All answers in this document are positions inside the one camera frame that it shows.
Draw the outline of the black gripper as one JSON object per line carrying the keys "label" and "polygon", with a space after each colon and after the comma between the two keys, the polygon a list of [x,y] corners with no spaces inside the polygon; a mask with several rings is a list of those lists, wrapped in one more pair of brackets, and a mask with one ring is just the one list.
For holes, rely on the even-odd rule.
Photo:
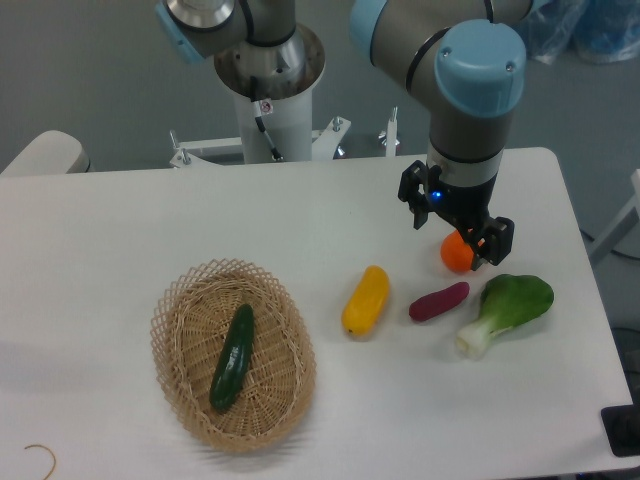
{"label": "black gripper", "polygon": [[414,229],[420,229],[429,214],[435,213],[463,232],[474,231],[469,238],[472,271],[484,264],[498,266],[512,250],[515,223],[506,217],[491,217],[488,209],[499,166],[499,158],[481,162],[441,159],[426,165],[416,160],[401,174],[398,199],[408,205]]}

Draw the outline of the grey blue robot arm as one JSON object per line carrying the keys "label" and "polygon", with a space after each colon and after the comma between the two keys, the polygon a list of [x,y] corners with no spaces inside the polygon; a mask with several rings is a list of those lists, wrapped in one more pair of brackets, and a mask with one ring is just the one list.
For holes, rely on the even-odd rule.
{"label": "grey blue robot arm", "polygon": [[[535,1],[358,1],[349,32],[368,61],[430,114],[428,153],[402,174],[398,196],[420,228],[452,225],[474,266],[499,264],[514,224],[488,210],[526,49],[513,24]],[[325,67],[317,36],[292,1],[161,1],[155,12],[188,62],[212,60],[236,98],[248,163],[304,161],[318,150],[310,93]]]}

